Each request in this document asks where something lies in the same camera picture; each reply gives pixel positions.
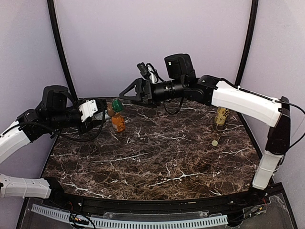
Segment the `orange juice bottle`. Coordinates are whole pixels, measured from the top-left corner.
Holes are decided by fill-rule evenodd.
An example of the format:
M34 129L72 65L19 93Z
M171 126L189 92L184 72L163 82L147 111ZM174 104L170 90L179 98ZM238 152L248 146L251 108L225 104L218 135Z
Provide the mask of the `orange juice bottle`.
M124 118L120 113L117 113L112 117L112 126L114 130L119 133L125 130Z

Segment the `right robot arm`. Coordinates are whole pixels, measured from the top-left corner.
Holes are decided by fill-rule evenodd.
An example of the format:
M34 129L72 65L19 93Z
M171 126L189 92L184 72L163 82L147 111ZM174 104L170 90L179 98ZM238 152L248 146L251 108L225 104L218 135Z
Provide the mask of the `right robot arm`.
M170 80L154 83L146 64L139 63L141 78L134 80L119 97L151 107L168 99L186 98L207 106L227 108L265 123L269 126L267 142L252 181L254 188L264 190L290 147L289 100L248 91L224 78L210 75L197 78L191 57L186 53L167 56L164 61Z

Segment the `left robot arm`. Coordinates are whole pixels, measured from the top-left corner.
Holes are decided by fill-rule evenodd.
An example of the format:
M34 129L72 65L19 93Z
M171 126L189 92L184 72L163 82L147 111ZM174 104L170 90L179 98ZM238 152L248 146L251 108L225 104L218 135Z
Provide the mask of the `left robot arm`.
M74 100L65 86L52 85L43 90L42 100L35 109L29 109L0 135L0 161L4 162L19 149L33 143L45 134L68 136L65 128L76 127L80 134L96 125L103 126L106 104L100 99ZM64 190L52 177L22 178L5 174L0 176L0 196L49 199Z

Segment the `green tea bottle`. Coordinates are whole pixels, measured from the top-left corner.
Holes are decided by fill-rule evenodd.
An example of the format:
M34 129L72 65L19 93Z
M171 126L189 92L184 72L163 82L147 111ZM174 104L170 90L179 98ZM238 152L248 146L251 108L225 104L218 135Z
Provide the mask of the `green tea bottle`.
M229 109L218 107L217 114L214 119L214 122L217 126L223 126L225 124L226 118L228 116Z

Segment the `pale green bottle cap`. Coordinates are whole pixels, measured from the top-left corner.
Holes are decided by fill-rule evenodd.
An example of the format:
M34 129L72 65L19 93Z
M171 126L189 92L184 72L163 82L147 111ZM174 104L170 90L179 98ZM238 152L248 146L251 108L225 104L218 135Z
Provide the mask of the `pale green bottle cap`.
M213 145L213 146L217 146L217 145L218 145L218 142L217 142L216 140L213 140L213 141L212 141L212 145Z

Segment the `coffee bottle green cap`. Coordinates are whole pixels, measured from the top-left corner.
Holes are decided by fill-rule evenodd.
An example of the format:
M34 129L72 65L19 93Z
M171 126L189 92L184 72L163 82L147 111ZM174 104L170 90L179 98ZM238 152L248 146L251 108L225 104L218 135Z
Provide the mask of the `coffee bottle green cap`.
M99 108L99 110L93 115L95 120L102 120L103 115L105 116L104 119L109 119L111 117L114 117L117 113L112 107L111 103L107 103L107 106L104 110Z

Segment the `dark green bottle cap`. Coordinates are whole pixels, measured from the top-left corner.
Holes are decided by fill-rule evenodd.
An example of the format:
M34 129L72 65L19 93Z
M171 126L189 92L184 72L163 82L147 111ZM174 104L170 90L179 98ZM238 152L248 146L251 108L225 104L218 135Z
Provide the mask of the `dark green bottle cap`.
M113 100L112 109L114 112L119 113L123 110L123 104L119 99Z

